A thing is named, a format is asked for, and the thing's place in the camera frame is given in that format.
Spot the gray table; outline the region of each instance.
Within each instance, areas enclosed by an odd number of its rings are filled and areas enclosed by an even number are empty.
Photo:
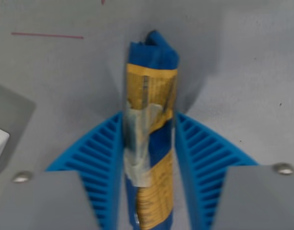
[[[17,171],[44,170],[121,109],[129,42],[153,29],[181,56],[180,111],[260,163],[294,164],[294,0],[1,0],[0,128],[12,149],[0,195]],[[176,230],[188,229],[182,194],[176,171]]]

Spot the yellow label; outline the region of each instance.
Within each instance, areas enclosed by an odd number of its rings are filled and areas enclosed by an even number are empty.
[[[151,187],[137,192],[137,215],[141,230],[167,219],[173,208],[172,150],[151,169]]]
[[[145,107],[146,101],[163,107],[163,111],[157,115],[151,126],[150,133],[161,128],[173,116],[176,76],[177,69],[150,69],[133,64],[127,65],[127,99],[131,108],[141,110]]]

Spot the blue fin gripper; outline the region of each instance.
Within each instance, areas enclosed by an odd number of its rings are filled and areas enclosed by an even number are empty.
[[[257,165],[206,126],[176,113],[176,154],[193,230],[209,230],[230,166]]]
[[[77,171],[104,230],[116,230],[123,165],[122,113],[101,123],[58,157],[47,171]]]

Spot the red line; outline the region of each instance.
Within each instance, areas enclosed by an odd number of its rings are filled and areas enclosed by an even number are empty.
[[[71,35],[59,35],[59,34],[32,34],[32,33],[18,33],[18,32],[12,32],[12,35],[42,36],[42,37],[64,37],[64,38],[84,39],[83,36],[71,36]]]

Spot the screw head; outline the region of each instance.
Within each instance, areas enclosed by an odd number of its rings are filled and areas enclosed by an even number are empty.
[[[289,163],[277,163],[273,165],[273,169],[275,172],[284,176],[289,176],[294,173],[294,167]]]
[[[25,183],[32,179],[33,174],[29,171],[21,171],[15,174],[15,176],[12,178],[12,182],[14,183]]]

